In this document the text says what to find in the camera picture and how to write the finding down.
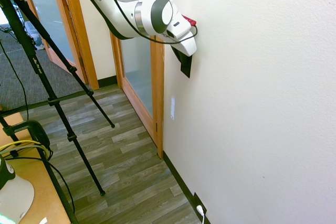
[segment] power plug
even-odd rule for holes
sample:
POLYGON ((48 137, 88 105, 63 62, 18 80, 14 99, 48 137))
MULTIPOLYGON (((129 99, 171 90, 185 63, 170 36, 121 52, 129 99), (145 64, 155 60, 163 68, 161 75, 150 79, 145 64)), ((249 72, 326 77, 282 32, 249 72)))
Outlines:
POLYGON ((197 209, 197 211, 199 212, 199 214, 200 214, 201 216, 204 216, 203 207, 202 207, 201 205, 198 205, 198 206, 196 207, 196 209, 197 209))
POLYGON ((197 211, 199 212, 199 214, 203 217, 203 221, 202 221, 202 224, 204 224, 204 220, 205 220, 205 214, 204 214, 204 211, 203 211, 203 207, 201 205, 198 205, 196 207, 197 211))

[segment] wooden desk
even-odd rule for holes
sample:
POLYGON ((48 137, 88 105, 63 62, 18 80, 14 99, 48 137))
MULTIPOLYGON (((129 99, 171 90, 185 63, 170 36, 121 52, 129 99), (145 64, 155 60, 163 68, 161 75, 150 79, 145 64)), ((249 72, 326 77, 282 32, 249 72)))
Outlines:
MULTIPOLYGON (((23 121, 19 113, 5 117, 5 120, 9 125, 14 125, 23 121)), ((16 136, 19 140, 32 139, 28 130, 18 132, 16 133, 16 136)), ((11 142, 12 139, 3 132, 1 127, 0 146, 11 142)), ((20 152, 20 156, 41 158, 35 148, 20 152)), ((34 201, 27 214, 20 221, 20 224, 39 224, 44 218, 47 218, 47 224, 71 223, 60 200, 59 194, 55 190, 55 186, 57 185, 54 185, 51 181, 42 161, 18 159, 8 162, 13 166, 17 175, 31 182, 34 187, 34 201)))

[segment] red part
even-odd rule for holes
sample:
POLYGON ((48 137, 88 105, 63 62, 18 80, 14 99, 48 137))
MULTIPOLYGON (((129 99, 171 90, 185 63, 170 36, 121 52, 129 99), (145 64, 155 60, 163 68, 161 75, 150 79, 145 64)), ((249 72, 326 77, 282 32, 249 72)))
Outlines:
POLYGON ((188 17, 186 17, 186 16, 184 16, 184 15, 182 15, 182 17, 184 17, 186 20, 188 20, 189 23, 190 23, 192 26, 196 26, 196 21, 195 21, 195 20, 193 20, 193 19, 191 19, 191 18, 188 18, 188 17))

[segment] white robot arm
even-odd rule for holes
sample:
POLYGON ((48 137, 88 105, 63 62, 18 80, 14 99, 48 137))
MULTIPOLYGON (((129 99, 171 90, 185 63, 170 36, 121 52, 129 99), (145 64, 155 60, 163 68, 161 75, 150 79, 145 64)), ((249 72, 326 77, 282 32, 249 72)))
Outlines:
POLYGON ((177 11, 173 0, 91 1, 119 39, 157 35, 175 48, 175 54, 176 49, 186 56, 196 51, 192 26, 177 11))

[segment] glass door panel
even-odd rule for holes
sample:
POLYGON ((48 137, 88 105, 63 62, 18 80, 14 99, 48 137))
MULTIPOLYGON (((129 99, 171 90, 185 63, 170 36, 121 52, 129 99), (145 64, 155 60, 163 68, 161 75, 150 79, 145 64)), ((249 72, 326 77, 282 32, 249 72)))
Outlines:
POLYGON ((141 37, 122 40, 121 49, 125 77, 150 115, 153 116, 150 41, 141 37))
POLYGON ((32 1, 41 24, 52 40, 68 60, 75 62, 56 0, 32 1))

